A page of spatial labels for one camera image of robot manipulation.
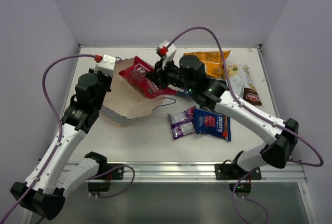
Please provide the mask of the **blue white snack bag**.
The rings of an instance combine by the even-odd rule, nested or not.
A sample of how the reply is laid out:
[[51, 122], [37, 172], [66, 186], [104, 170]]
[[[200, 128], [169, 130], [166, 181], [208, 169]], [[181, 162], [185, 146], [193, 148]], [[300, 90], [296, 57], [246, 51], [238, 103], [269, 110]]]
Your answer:
[[191, 96], [192, 95], [192, 92], [190, 90], [189, 91], [184, 90], [179, 87], [172, 86], [172, 85], [169, 85], [168, 87], [169, 87], [169, 89], [172, 90], [173, 95], [178, 95], [178, 96], [185, 96], [185, 95]]

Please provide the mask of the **blue checkered paper bag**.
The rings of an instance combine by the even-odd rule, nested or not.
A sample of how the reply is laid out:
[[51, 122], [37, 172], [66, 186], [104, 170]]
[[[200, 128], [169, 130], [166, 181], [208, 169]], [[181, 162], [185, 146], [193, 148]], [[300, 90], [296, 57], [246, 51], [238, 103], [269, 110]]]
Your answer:
[[121, 70], [132, 65], [133, 60], [134, 58], [124, 59], [115, 65], [111, 92], [106, 94], [100, 110], [102, 116], [118, 125], [125, 125], [151, 114], [168, 96], [161, 95], [154, 99], [146, 98], [118, 74]]

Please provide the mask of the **red Real crisps bag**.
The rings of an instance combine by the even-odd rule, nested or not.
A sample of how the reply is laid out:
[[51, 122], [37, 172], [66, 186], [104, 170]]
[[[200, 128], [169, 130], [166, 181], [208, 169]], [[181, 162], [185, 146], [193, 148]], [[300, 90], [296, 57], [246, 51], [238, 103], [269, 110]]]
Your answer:
[[154, 99], [161, 95], [177, 95], [177, 91], [167, 87], [161, 90], [146, 77], [154, 68], [141, 58], [135, 56], [133, 64], [121, 70], [118, 74], [133, 88], [140, 91], [146, 98]]

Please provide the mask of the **orange yellow snack bag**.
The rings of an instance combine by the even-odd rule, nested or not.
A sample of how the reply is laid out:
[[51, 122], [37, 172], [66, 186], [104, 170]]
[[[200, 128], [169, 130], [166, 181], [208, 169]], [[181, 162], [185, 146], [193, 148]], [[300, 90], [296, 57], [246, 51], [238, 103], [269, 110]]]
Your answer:
[[205, 72], [213, 78], [224, 78], [224, 63], [219, 51], [188, 52], [183, 55], [195, 55], [205, 66]]

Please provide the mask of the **purple snack packet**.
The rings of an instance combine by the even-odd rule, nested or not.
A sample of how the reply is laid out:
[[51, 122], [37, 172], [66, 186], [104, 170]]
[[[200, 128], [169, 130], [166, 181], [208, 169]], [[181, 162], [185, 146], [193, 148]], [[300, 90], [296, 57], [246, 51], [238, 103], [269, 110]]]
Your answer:
[[196, 132], [194, 127], [195, 109], [196, 107], [193, 106], [176, 114], [168, 114], [168, 120], [174, 140]]

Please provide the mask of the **blue Burts chips bag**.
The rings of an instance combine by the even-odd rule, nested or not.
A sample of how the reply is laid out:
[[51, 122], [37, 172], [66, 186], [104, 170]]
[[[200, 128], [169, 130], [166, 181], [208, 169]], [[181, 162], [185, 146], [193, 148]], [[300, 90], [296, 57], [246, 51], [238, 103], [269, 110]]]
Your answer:
[[197, 134], [211, 135], [231, 141], [230, 118], [201, 109], [193, 111], [194, 129]]

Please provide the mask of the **brown Chio snack bag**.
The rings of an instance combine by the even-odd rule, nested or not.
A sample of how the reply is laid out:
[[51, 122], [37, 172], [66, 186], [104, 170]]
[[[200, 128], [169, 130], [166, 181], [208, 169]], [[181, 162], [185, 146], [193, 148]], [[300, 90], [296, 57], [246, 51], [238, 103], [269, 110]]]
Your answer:
[[262, 102], [246, 64], [227, 65], [230, 85], [234, 93], [255, 106]]

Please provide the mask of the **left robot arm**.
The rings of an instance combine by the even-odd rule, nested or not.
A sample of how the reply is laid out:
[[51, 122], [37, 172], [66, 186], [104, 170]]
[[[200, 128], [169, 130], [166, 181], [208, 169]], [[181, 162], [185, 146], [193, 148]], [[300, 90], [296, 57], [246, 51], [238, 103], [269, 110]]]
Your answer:
[[111, 91], [113, 71], [90, 69], [79, 77], [70, 105], [59, 121], [59, 130], [36, 169], [10, 192], [19, 205], [54, 219], [65, 203], [66, 186], [59, 182], [68, 159], [99, 117], [105, 95]]

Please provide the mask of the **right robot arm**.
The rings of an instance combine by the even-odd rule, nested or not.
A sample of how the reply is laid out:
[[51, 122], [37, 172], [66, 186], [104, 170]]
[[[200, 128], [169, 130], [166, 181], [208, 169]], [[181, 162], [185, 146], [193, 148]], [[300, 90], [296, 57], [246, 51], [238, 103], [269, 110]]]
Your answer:
[[206, 75], [204, 64], [194, 55], [181, 57], [179, 66], [173, 61], [163, 65], [160, 60], [146, 78], [160, 89], [172, 85], [191, 92], [199, 106], [230, 117], [263, 140], [263, 144], [240, 151], [230, 164], [221, 166], [223, 174], [241, 179], [251, 170], [267, 164], [285, 168], [297, 144], [297, 138], [289, 133], [298, 133], [296, 120], [276, 118], [233, 96], [227, 85]]

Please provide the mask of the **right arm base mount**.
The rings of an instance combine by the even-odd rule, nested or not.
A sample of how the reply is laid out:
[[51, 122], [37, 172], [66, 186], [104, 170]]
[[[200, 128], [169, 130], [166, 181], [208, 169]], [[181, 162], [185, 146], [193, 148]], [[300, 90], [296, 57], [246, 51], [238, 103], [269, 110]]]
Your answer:
[[237, 181], [246, 175], [248, 172], [242, 170], [230, 160], [226, 160], [223, 163], [217, 163], [214, 165], [215, 177], [217, 180], [234, 180], [234, 183], [229, 183], [230, 191], [235, 190], [237, 195], [248, 196], [252, 189], [252, 180], [261, 180], [260, 168], [255, 168], [253, 172], [247, 175], [238, 185]]

